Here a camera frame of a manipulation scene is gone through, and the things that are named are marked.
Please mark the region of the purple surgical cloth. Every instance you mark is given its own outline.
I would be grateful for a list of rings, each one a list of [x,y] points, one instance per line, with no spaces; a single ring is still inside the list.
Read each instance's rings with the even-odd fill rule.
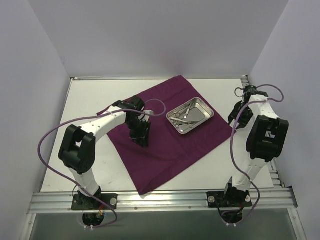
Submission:
[[[202,96],[183,76],[176,76],[139,93],[138,97],[143,101],[161,100],[147,104],[155,113],[161,113]],[[140,195],[172,180],[228,140],[232,133],[232,127],[217,112],[187,134],[179,134],[165,115],[152,117],[150,122],[148,147],[134,143],[125,124],[107,134]]]

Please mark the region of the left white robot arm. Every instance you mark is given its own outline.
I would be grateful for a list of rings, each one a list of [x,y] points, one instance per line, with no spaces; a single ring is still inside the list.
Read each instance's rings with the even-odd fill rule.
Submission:
[[[88,123],[68,126],[58,153],[58,158],[69,168],[83,195],[83,204],[90,210],[100,206],[101,187],[92,170],[96,159],[96,143],[120,125],[129,128],[129,138],[141,147],[147,147],[151,123],[151,110],[144,110],[145,102],[133,96],[130,101],[117,101],[101,115]]]

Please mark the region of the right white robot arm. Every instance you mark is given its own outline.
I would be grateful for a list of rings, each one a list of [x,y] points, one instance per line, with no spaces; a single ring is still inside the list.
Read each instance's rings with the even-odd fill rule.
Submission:
[[[269,97],[266,92],[258,90],[256,86],[248,85],[243,88],[242,100],[235,104],[228,116],[228,123],[234,123],[230,139],[230,155],[236,173],[230,178],[222,193],[225,205],[232,207],[239,201],[245,200],[261,169],[282,153],[289,122],[274,112],[270,101],[280,103],[283,100],[283,93],[281,99],[276,100]],[[234,158],[234,134],[236,130],[245,128],[251,119],[254,119],[254,124],[245,146],[248,157],[239,167]]]

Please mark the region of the steel instrument tray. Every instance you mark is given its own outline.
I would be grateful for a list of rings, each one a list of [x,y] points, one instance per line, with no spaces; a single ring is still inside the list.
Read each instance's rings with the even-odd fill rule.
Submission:
[[[173,118],[173,111],[181,108],[183,105],[187,104],[192,104],[191,110],[188,114],[188,117],[186,119],[183,119],[185,121],[190,122],[188,125],[176,125],[170,118]],[[199,127],[201,124],[205,123],[209,119],[211,119],[215,115],[214,110],[209,107],[208,104],[204,102],[199,97],[194,97],[187,102],[183,103],[182,105],[174,108],[173,110],[169,111],[166,114],[166,119],[169,121],[169,123],[175,128],[175,130],[181,134],[181,135],[186,135],[192,130],[196,129]]]

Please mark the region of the steel forceps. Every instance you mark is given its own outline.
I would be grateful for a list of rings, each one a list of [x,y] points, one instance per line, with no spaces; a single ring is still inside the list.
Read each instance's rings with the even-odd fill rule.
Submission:
[[[185,119],[184,119],[184,114],[185,114],[185,112],[186,112],[189,104],[185,104],[185,105],[183,105],[182,107],[175,109],[175,110],[173,111],[172,117],[173,117],[173,118],[177,118],[177,119],[185,120]]]

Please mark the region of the right aluminium rail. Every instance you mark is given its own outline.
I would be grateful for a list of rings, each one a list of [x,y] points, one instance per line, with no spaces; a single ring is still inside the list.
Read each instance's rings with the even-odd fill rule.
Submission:
[[[278,92],[280,98],[275,97],[276,102],[284,100],[283,91],[275,85],[272,84],[255,84],[258,90],[262,90],[263,88],[272,88],[273,90]],[[280,180],[279,173],[277,170],[277,166],[275,160],[268,162],[259,172],[255,180],[253,181],[258,188],[260,189],[271,189],[271,188],[282,188],[283,184]]]

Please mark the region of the aluminium rail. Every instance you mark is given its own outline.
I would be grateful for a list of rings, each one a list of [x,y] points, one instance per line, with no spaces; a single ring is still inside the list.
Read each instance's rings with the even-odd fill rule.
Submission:
[[[137,212],[187,212],[213,211],[208,207],[205,190],[155,191],[146,196],[137,192],[116,193],[116,213]],[[29,214],[84,214],[97,210],[72,210],[73,198],[70,192],[44,192],[32,196]],[[290,209],[298,204],[291,188],[265,188],[260,190],[260,200],[255,207],[260,209]]]
[[[255,84],[258,90],[262,90],[263,88],[272,88],[273,90],[278,92],[280,98],[275,97],[276,102],[284,100],[283,91],[275,85],[272,84]],[[277,170],[277,166],[275,160],[268,162],[259,172],[255,180],[253,181],[258,188],[260,189],[271,189],[271,188],[282,188],[283,184],[280,180],[279,173]]]

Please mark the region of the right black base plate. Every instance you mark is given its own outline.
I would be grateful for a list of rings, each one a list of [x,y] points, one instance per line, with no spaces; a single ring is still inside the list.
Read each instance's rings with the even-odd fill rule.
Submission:
[[[223,191],[208,191],[206,197],[209,208],[246,208],[253,205],[248,191],[240,191],[235,195]]]

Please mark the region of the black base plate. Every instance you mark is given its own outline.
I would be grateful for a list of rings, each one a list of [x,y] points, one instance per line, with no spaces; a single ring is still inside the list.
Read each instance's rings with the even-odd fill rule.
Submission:
[[[208,191],[206,197],[209,208],[246,208],[253,205],[248,191],[240,191],[235,195],[223,191]]]
[[[113,210],[117,208],[118,195],[115,193],[101,193],[97,199],[109,205]],[[106,206],[92,197],[83,194],[75,194],[71,203],[72,211],[108,210]]]

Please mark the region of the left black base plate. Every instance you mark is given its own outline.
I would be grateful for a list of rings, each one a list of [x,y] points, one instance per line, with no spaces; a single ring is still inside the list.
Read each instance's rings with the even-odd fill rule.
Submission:
[[[117,208],[118,195],[115,193],[101,193],[97,199],[109,205],[113,210]],[[72,211],[108,210],[106,206],[92,197],[83,194],[75,194],[71,203]]]

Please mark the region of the front aluminium rail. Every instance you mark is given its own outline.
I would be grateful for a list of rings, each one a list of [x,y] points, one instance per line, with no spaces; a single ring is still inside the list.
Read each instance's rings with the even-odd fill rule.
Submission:
[[[116,193],[116,213],[137,212],[187,212],[213,211],[208,207],[205,190],[155,191],[146,196],[137,192]],[[32,196],[29,214],[84,214],[97,210],[72,210],[73,198],[70,192],[44,192]],[[265,188],[260,190],[260,200],[255,207],[260,209],[290,209],[298,204],[291,188]]]

